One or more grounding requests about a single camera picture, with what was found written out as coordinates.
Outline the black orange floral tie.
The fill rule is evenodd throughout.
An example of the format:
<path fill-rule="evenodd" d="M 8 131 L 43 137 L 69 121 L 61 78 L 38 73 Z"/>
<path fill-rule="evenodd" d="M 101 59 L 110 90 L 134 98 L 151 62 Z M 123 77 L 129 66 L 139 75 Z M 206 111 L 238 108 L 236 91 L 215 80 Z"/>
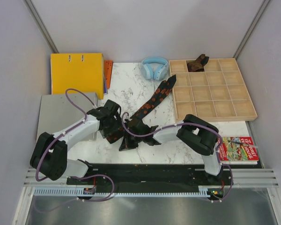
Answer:
<path fill-rule="evenodd" d="M 153 111 L 157 106 L 172 92 L 172 89 L 177 81 L 177 76 L 173 75 L 169 79 L 164 80 L 155 90 L 152 97 L 141 107 L 139 108 L 129 119 L 125 121 L 125 126 L 127 127 L 127 122 L 132 119 L 143 120 L 151 111 Z M 123 128 L 123 137 L 132 137 L 128 134 Z M 109 143 L 114 143 L 117 140 L 107 140 Z"/>

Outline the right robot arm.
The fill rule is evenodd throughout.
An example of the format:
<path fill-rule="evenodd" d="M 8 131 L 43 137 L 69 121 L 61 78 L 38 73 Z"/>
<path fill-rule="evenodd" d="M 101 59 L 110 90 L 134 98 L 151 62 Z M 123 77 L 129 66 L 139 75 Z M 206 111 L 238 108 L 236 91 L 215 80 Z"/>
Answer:
<path fill-rule="evenodd" d="M 202 156 L 205 179 L 209 184 L 217 184 L 222 179 L 223 166 L 217 155 L 222 137 L 215 126 L 192 114 L 186 115 L 179 123 L 163 127 L 150 127 L 140 119 L 129 126 L 129 121 L 124 120 L 126 115 L 128 113 L 123 113 L 121 122 L 128 139 L 144 142 L 150 146 L 181 141 Z"/>

